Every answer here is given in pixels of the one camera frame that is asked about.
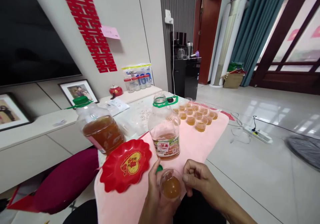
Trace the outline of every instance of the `hand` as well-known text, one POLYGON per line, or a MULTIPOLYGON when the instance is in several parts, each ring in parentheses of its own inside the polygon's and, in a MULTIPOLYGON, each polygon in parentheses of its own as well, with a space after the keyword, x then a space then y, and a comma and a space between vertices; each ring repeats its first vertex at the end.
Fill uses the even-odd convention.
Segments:
POLYGON ((224 211, 228 206, 228 201, 232 199, 203 163, 188 159, 183 168, 182 179, 188 197, 192 196, 194 188, 200 191, 207 202, 219 211, 224 211))
POLYGON ((158 185, 162 171, 156 173, 159 164, 160 159, 154 163, 148 174, 148 194, 142 208, 139 224, 170 223, 173 215, 180 205, 179 198, 174 201, 162 198, 160 187, 158 185))

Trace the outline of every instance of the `red cushion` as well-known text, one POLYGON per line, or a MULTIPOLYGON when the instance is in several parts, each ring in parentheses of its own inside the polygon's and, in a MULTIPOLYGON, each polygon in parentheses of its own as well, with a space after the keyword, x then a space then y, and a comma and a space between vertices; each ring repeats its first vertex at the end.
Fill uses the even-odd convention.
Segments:
POLYGON ((68 207, 92 182, 98 167, 95 148, 78 152, 65 160, 36 191, 34 203, 38 211, 54 214, 68 207))

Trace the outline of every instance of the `double happiness paper cut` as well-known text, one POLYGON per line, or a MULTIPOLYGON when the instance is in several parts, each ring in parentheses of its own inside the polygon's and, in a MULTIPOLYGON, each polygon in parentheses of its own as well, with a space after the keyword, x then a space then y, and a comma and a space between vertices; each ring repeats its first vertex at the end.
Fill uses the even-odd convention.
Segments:
POLYGON ((66 0, 78 29, 100 73, 117 71, 93 0, 66 0))

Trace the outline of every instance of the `red plastic tray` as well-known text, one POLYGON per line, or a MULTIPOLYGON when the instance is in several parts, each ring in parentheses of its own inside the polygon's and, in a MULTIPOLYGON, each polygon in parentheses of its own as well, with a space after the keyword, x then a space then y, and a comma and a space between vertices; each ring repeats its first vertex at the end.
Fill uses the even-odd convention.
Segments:
POLYGON ((131 184, 140 181, 141 175, 149 169, 152 153, 149 144, 143 140, 130 140, 111 152, 102 166, 100 182, 106 192, 124 192, 131 184))

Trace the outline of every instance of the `framed photo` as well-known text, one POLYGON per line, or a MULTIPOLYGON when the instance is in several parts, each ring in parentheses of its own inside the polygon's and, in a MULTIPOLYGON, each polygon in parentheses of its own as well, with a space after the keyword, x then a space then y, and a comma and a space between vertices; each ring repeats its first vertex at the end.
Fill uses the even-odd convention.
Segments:
POLYGON ((86 96, 89 100, 98 103, 95 94, 89 86, 88 80, 83 79, 75 82, 61 83, 58 84, 63 91, 64 95, 68 99, 71 106, 74 106, 73 100, 78 97, 86 96))
POLYGON ((0 94, 0 131, 32 123, 12 93, 0 94))

